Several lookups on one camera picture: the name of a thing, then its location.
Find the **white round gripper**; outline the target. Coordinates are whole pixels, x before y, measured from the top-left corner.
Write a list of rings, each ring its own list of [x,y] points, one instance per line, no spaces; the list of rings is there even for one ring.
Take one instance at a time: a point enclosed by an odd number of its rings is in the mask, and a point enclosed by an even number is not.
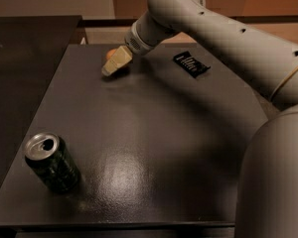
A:
[[[143,14],[125,35],[126,46],[120,46],[101,69],[105,76],[111,76],[119,69],[127,66],[135,55],[144,56],[154,50],[161,42],[177,35],[177,32],[154,20],[149,12]]]

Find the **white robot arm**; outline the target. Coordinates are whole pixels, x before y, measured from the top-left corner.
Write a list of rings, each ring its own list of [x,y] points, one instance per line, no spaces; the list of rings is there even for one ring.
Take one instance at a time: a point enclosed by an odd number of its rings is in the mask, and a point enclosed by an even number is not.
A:
[[[110,76],[185,33],[281,112],[252,137],[238,182],[234,238],[298,238],[298,45],[210,11],[206,0],[147,0],[102,68]]]

